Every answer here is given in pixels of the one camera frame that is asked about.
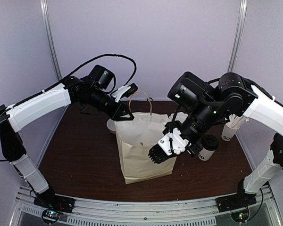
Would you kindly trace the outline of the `brown paper bag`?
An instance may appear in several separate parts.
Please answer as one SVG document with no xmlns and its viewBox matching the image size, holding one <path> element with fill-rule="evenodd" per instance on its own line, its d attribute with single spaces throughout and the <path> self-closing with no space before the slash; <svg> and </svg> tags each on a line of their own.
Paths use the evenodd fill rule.
<svg viewBox="0 0 283 226">
<path fill-rule="evenodd" d="M 154 163 L 148 156 L 149 150 L 163 137 L 168 115 L 152 112 L 134 112 L 132 121 L 116 121 L 116 138 L 120 166 L 126 184 L 132 184 L 171 175 L 176 159 L 161 164 Z"/>
</svg>

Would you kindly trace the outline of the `white paper coffee cup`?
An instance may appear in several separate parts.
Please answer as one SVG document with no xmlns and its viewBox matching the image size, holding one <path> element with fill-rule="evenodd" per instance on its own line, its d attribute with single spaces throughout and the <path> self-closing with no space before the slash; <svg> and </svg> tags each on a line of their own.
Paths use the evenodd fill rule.
<svg viewBox="0 0 283 226">
<path fill-rule="evenodd" d="M 215 150 L 207 150 L 203 148 L 199 153 L 198 153 L 198 158 L 202 161 L 208 161 L 211 156 L 214 154 Z"/>
</svg>

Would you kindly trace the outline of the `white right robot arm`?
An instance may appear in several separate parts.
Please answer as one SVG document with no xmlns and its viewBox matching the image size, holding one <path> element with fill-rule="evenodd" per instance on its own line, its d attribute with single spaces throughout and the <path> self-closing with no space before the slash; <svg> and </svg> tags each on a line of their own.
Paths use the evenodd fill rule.
<svg viewBox="0 0 283 226">
<path fill-rule="evenodd" d="M 222 118 L 234 114 L 258 121 L 275 131 L 266 158 L 243 180 L 243 189 L 232 203 L 242 208 L 260 187 L 283 168 L 283 105 L 255 82 L 236 73 L 226 73 L 212 87 L 191 72 L 185 72 L 173 85 L 168 98 L 189 113 L 176 127 L 171 124 L 159 146 L 168 157 L 184 152 Z"/>
</svg>

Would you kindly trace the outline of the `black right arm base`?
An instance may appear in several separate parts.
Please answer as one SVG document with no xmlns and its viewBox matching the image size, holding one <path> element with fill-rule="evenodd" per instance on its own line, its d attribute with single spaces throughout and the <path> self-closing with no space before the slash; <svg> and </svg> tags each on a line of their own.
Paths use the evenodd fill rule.
<svg viewBox="0 0 283 226">
<path fill-rule="evenodd" d="M 216 204 L 220 213 L 244 208 L 249 205 L 256 204 L 256 202 L 257 200 L 255 195 L 251 194 L 233 194 L 216 199 Z"/>
</svg>

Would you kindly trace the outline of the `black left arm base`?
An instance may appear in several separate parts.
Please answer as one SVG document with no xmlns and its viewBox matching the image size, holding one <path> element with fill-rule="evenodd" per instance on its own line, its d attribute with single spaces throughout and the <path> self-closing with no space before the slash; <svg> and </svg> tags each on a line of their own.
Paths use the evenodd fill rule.
<svg viewBox="0 0 283 226">
<path fill-rule="evenodd" d="M 34 205 L 47 209 L 65 213 L 72 213 L 75 200 L 73 198 L 56 195 L 54 193 L 46 191 L 42 194 L 37 193 L 33 203 Z"/>
</svg>

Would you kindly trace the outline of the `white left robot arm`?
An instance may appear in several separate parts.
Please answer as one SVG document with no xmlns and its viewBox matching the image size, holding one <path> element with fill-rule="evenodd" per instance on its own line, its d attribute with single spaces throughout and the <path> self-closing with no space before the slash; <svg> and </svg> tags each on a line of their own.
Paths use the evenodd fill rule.
<svg viewBox="0 0 283 226">
<path fill-rule="evenodd" d="M 0 106 L 0 143 L 4 158 L 17 169 L 48 209 L 58 205 L 58 198 L 43 174 L 28 156 L 19 131 L 31 122 L 71 104 L 90 105 L 106 113 L 114 121 L 134 119 L 129 107 L 121 102 L 138 87 L 132 83 L 108 93 L 106 88 L 115 75 L 103 66 L 96 65 L 89 75 L 82 78 L 66 76 L 52 87 L 19 103 Z"/>
</svg>

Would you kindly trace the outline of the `plain white round bowl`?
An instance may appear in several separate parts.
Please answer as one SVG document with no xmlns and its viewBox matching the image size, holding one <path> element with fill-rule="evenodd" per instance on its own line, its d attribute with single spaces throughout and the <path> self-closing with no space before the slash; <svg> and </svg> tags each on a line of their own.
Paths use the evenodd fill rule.
<svg viewBox="0 0 283 226">
<path fill-rule="evenodd" d="M 109 119 L 106 123 L 106 126 L 112 134 L 116 133 L 115 122 L 113 120 Z"/>
</svg>

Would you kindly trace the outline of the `white scalloped bowl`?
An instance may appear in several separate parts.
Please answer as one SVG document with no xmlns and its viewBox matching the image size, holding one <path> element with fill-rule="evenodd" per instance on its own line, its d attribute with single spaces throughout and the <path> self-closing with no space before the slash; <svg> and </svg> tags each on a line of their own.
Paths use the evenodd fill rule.
<svg viewBox="0 0 283 226">
<path fill-rule="evenodd" d="M 174 113 L 170 114 L 169 119 L 172 120 L 173 119 L 173 115 Z M 180 121 L 181 123 L 184 122 L 184 120 L 188 117 L 188 114 L 184 113 L 184 112 L 179 112 L 177 113 L 176 117 L 175 117 L 175 121 Z"/>
</svg>

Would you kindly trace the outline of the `paper cup holding straws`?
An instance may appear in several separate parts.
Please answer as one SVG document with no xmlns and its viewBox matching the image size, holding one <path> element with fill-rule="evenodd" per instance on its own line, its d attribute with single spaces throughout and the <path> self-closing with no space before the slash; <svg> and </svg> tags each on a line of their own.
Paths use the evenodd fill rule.
<svg viewBox="0 0 283 226">
<path fill-rule="evenodd" d="M 249 121 L 249 118 L 246 118 L 244 116 L 237 116 L 235 114 L 232 114 L 229 116 L 229 122 L 227 122 L 224 125 L 223 131 L 221 133 L 221 138 L 224 141 L 230 141 L 235 133 L 239 130 L 242 124 Z"/>
</svg>

